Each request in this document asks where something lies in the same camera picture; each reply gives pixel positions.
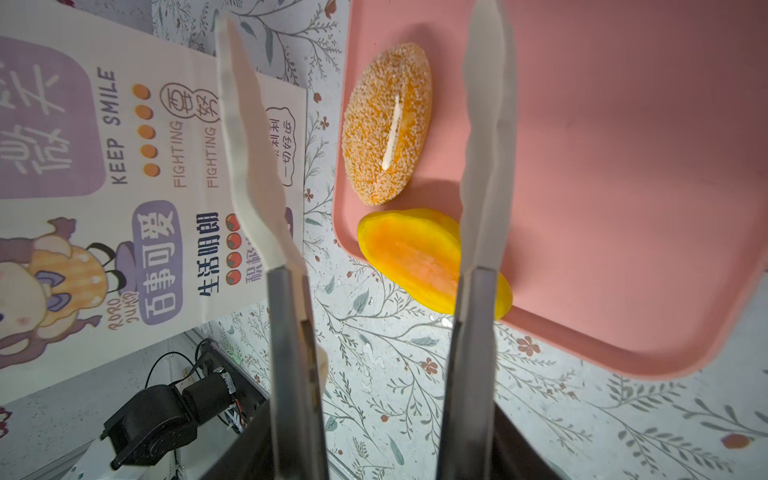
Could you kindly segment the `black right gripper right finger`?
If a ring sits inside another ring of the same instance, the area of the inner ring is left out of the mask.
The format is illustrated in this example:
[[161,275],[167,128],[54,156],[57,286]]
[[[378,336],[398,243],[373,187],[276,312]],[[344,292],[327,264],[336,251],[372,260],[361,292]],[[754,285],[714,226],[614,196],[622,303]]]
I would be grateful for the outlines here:
[[491,479],[560,480],[498,404],[494,405]]

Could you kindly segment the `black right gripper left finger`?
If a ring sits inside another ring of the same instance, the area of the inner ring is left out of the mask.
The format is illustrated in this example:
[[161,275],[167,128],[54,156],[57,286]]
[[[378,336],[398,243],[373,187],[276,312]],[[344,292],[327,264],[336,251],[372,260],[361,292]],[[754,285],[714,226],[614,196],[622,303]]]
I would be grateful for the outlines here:
[[201,477],[202,480],[273,480],[270,401],[256,411],[235,442]]

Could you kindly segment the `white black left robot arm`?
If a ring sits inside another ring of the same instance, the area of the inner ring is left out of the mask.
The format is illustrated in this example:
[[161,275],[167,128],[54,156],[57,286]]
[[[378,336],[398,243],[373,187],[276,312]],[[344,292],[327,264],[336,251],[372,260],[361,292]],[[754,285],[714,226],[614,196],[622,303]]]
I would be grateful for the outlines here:
[[184,390],[155,385],[135,394],[103,426],[65,479],[176,479],[175,452],[202,425],[234,404],[229,373],[219,368]]

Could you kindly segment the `yellow orange oval bread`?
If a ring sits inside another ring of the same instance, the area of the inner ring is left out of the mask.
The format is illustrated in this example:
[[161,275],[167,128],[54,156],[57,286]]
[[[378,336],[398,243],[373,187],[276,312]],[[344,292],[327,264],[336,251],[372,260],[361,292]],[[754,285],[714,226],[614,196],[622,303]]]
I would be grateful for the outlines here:
[[461,256],[460,225],[433,209],[388,210],[357,227],[365,259],[421,305],[454,314]]

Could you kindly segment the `white printed paper bag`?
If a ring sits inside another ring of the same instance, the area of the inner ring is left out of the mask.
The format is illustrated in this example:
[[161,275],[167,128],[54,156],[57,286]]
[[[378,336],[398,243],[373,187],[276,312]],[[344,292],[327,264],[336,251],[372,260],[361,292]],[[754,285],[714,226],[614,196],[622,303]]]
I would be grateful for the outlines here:
[[216,60],[53,1],[1,5],[1,400],[267,297]]

